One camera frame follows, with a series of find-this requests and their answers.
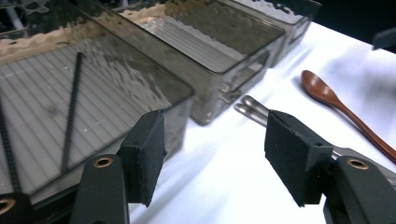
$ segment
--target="spoon bowl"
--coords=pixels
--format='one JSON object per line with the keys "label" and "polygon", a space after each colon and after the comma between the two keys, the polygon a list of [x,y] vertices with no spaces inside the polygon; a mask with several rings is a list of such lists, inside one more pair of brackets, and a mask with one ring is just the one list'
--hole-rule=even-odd
{"label": "spoon bowl", "polygon": [[315,73],[311,71],[303,71],[302,82],[304,90],[312,98],[322,102],[330,107],[335,107],[345,115],[347,115],[360,129],[361,133],[380,151],[396,164],[396,151],[376,135],[358,116],[356,116],[349,108],[347,108],[338,99],[335,92]]}

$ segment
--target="plastic organizer tray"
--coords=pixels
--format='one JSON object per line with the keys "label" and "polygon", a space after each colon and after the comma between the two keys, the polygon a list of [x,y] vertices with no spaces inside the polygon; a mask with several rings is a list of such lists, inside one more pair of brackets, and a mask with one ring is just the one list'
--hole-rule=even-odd
{"label": "plastic organizer tray", "polygon": [[284,34],[228,1],[141,1],[118,8],[77,2],[93,20],[189,83],[195,90],[191,117],[201,125],[262,79]]}
{"label": "plastic organizer tray", "polygon": [[[116,152],[149,111],[164,110],[167,157],[181,148],[193,96],[188,84],[67,1],[26,0],[17,7],[28,22],[0,35],[0,99],[21,190],[33,203],[76,185],[82,163]],[[73,90],[71,147],[63,162]],[[13,191],[8,168],[0,145],[0,194]]]}
{"label": "plastic organizer tray", "polygon": [[274,67],[301,43],[306,29],[321,7],[320,3],[311,0],[229,0],[229,4],[286,32],[270,67]]}

